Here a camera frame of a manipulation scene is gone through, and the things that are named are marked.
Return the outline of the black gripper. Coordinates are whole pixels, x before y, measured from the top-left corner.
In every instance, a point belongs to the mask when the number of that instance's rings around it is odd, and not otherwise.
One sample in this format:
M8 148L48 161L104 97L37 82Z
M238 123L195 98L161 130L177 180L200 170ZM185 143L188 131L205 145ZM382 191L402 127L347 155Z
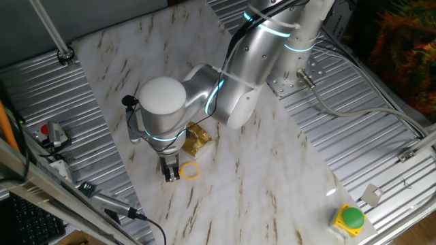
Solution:
M166 182L180 179L178 153L172 155L160 155L159 162L161 169L163 169Z

